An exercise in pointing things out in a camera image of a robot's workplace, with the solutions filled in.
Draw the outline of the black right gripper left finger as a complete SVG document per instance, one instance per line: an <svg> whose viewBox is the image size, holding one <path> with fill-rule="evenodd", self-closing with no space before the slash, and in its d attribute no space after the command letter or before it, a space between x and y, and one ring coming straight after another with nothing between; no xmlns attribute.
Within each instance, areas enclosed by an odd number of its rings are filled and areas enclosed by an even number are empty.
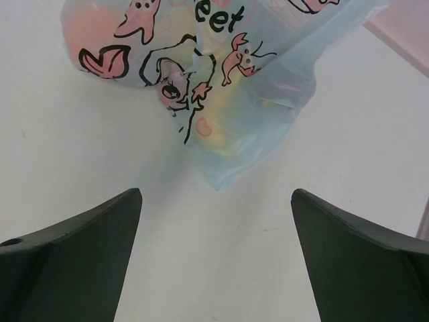
<svg viewBox="0 0 429 322"><path fill-rule="evenodd" d="M114 321L141 214L129 189L1 243L2 321Z"/></svg>

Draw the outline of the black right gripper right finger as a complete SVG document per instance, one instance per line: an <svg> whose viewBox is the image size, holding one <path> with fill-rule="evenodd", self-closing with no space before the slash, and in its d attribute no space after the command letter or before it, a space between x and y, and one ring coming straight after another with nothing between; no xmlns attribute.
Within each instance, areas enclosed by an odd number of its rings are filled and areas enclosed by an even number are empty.
<svg viewBox="0 0 429 322"><path fill-rule="evenodd" d="M297 189L292 214L321 321L427 321L428 242Z"/></svg>

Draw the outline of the light blue cartoon plastic bag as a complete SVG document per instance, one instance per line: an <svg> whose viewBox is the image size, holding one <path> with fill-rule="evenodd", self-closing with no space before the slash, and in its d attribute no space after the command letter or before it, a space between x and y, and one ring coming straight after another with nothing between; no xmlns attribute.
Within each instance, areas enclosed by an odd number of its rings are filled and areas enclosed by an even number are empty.
<svg viewBox="0 0 429 322"><path fill-rule="evenodd" d="M282 141L314 67L387 1L66 1L73 65L153 88L207 181L222 189Z"/></svg>

